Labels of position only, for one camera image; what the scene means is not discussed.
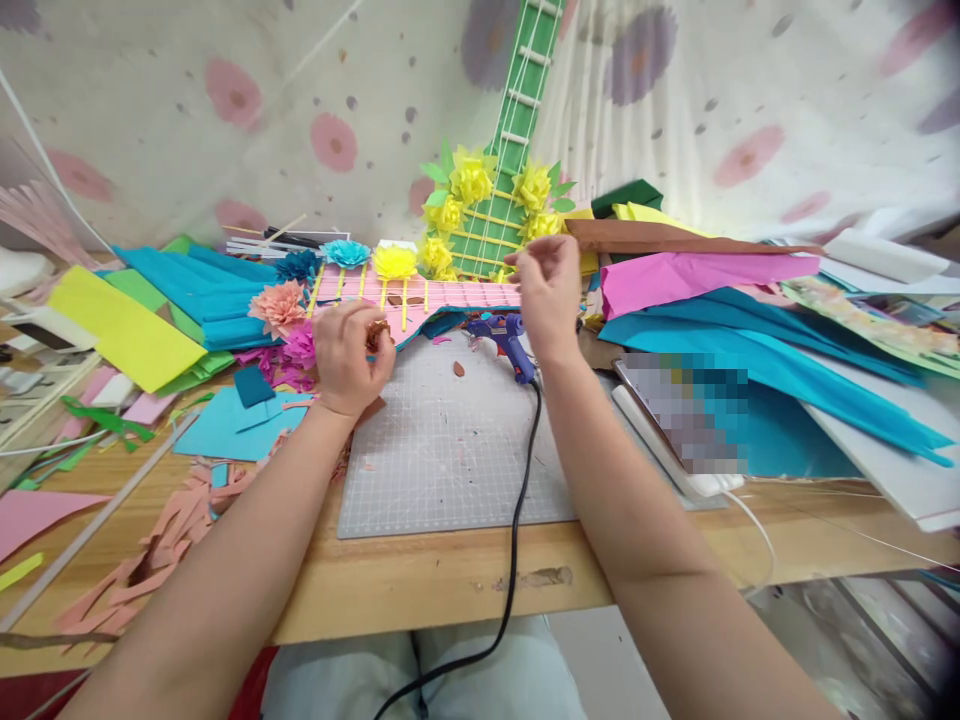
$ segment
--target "hot glue gun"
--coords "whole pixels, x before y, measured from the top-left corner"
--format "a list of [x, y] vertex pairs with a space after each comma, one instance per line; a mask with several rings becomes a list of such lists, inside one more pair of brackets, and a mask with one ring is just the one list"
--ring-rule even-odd
[[535, 370], [526, 351], [520, 345], [523, 335], [523, 320], [520, 313], [490, 315], [484, 313], [479, 320], [467, 324], [467, 332], [476, 337], [488, 337], [497, 343], [497, 355], [506, 355], [513, 365], [516, 380], [526, 385], [534, 378]]

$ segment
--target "gray cutting mat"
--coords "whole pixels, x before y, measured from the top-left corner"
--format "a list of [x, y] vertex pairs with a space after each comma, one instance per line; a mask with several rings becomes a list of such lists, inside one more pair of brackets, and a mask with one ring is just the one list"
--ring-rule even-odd
[[[523, 479], [536, 394], [518, 385], [492, 340], [464, 332], [397, 356], [387, 406], [353, 439], [337, 537], [509, 525]], [[459, 362], [463, 377], [453, 372]], [[522, 523], [576, 517], [546, 407], [534, 444]]]

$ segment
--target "right hand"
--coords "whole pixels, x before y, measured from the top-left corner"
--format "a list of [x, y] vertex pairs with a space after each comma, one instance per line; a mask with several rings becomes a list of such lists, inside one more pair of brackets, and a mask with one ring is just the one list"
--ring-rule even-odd
[[576, 323], [580, 312], [580, 250], [569, 235], [548, 235], [504, 258], [517, 272], [523, 326], [541, 362], [580, 354]]

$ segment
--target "white fabric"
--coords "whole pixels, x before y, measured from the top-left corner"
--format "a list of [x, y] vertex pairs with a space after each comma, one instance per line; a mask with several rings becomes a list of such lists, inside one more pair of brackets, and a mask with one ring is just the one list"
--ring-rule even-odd
[[[415, 240], [419, 164], [443, 137], [491, 139], [519, 3], [10, 0], [0, 67], [111, 243], [302, 212]], [[878, 210], [894, 239], [956, 212], [949, 0], [566, 5], [532, 154], [581, 204], [643, 177], [682, 222], [745, 240]], [[0, 108], [0, 137], [17, 123]]]
[[[488, 648], [499, 626], [490, 621], [284, 646], [270, 666], [263, 720], [372, 718], [421, 671]], [[432, 720], [586, 718], [542, 615], [511, 619], [493, 655], [428, 684], [423, 703]], [[384, 717], [417, 718], [419, 707], [414, 692]]]

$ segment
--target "yellow foam sheet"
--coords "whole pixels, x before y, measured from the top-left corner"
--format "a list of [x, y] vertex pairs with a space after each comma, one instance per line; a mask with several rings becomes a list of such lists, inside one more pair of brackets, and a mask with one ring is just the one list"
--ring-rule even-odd
[[[584, 208], [583, 210], [574, 210], [563, 214], [564, 220], [593, 220], [593, 210]], [[600, 258], [594, 250], [580, 253], [580, 274], [593, 275], [600, 272]]]
[[700, 237], [716, 237], [703, 230], [697, 230], [681, 222], [677, 222], [669, 215], [660, 212], [656, 208], [648, 208], [646, 205], [637, 205], [637, 203], [627, 203], [626, 205], [614, 205], [613, 211], [617, 215], [617, 220], [633, 220], [635, 222], [658, 222], [661, 225], [670, 225], [680, 228], [687, 232], [692, 232]]
[[96, 335], [97, 352], [146, 392], [159, 390], [207, 352], [80, 266], [63, 276], [48, 304]]

